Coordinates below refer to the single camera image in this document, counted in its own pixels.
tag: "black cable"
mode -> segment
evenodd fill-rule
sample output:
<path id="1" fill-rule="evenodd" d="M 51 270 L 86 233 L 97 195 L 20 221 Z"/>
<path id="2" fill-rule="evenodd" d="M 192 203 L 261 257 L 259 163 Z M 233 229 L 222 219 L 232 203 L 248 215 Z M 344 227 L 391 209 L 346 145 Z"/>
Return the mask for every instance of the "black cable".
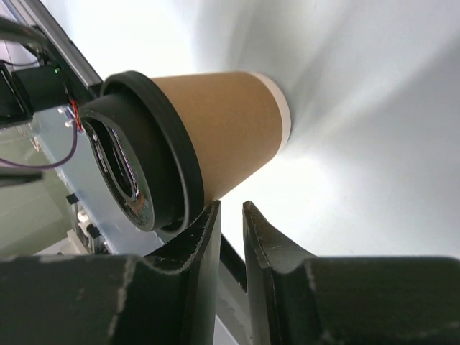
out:
<path id="1" fill-rule="evenodd" d="M 39 60 L 32 61 L 31 63 L 11 63 L 11 62 L 6 61 L 6 60 L 0 60 L 0 63 L 4 63 L 5 65 L 10 65 L 10 66 L 14 66 L 14 67 L 27 67 L 27 66 L 35 65 L 38 62 L 39 62 Z"/>
<path id="2" fill-rule="evenodd" d="M 0 40 L 48 46 L 48 38 L 43 33 L 5 17 L 0 17 Z"/>

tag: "wire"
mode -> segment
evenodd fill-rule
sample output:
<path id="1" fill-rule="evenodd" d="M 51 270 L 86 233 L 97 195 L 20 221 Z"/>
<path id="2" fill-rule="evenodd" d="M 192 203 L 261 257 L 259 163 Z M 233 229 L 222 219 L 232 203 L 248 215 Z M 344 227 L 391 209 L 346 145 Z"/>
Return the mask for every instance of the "wire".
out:
<path id="1" fill-rule="evenodd" d="M 10 65 L 10 66 L 14 66 L 14 67 L 27 67 L 27 66 L 32 66 L 32 65 L 35 65 L 39 62 L 39 60 L 35 60 L 31 63 L 11 63 L 9 61 L 6 61 L 6 60 L 0 60 L 0 63 L 4 63 L 5 65 Z"/>
<path id="2" fill-rule="evenodd" d="M 70 104 L 72 104 L 73 116 L 75 117 L 75 122 L 77 124 L 77 129 L 79 132 L 83 131 L 83 127 L 81 126 L 80 115 L 78 115 L 78 107 L 77 102 L 74 99 L 70 100 Z"/>
<path id="3" fill-rule="evenodd" d="M 73 128 L 72 147 L 70 148 L 70 152 L 68 153 L 68 155 L 65 156 L 65 158 L 63 158 L 59 162 L 52 163 L 52 164 L 49 164 L 49 165 L 24 165 L 24 164 L 19 164 L 19 163 L 15 163 L 15 162 L 10 162 L 9 160 L 5 160 L 3 158 L 0 158 L 0 163 L 8 165 L 10 167 L 20 167 L 22 169 L 36 169 L 36 170 L 51 170 L 51 169 L 55 169 L 57 167 L 60 167 L 61 165 L 64 165 L 70 159 L 72 159 L 73 155 L 75 154 L 75 151 L 77 150 L 78 126 L 76 124 L 76 121 L 72 121 L 72 128 Z"/>
<path id="4" fill-rule="evenodd" d="M 0 17 L 0 40 L 48 46 L 48 38 L 43 33 L 5 17 Z"/>

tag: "white surface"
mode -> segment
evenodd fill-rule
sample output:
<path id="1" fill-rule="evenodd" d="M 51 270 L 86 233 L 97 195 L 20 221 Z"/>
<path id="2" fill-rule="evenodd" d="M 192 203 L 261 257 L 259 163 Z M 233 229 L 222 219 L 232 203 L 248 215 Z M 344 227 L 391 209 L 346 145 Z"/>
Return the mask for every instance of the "white surface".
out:
<path id="1" fill-rule="evenodd" d="M 48 0 L 95 69 L 242 69 L 285 92 L 283 152 L 223 200 L 319 255 L 460 255 L 460 2 Z"/>

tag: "red wire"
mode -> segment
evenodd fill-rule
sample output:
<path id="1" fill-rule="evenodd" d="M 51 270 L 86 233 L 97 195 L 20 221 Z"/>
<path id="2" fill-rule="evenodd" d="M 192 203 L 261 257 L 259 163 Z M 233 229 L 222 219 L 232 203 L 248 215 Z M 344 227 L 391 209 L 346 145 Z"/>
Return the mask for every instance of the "red wire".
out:
<path id="1" fill-rule="evenodd" d="M 80 117 L 78 115 L 78 107 L 77 107 L 77 103 L 75 102 L 74 99 L 71 99 L 70 100 L 70 103 L 72 104 L 72 109 L 73 109 L 73 115 L 75 117 L 75 123 L 77 124 L 77 128 L 78 128 L 78 131 L 82 131 L 82 127 L 81 127 L 81 121 L 80 121 Z"/>

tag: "cup lid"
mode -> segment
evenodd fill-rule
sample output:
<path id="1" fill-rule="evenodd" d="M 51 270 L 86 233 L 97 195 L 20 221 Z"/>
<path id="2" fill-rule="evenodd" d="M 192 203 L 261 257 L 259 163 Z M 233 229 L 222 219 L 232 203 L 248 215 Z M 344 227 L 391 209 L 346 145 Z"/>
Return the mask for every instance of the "cup lid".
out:
<path id="1" fill-rule="evenodd" d="M 111 76 L 79 114 L 112 196 L 136 227 L 178 233 L 199 216 L 204 192 L 193 145 L 148 77 Z"/>

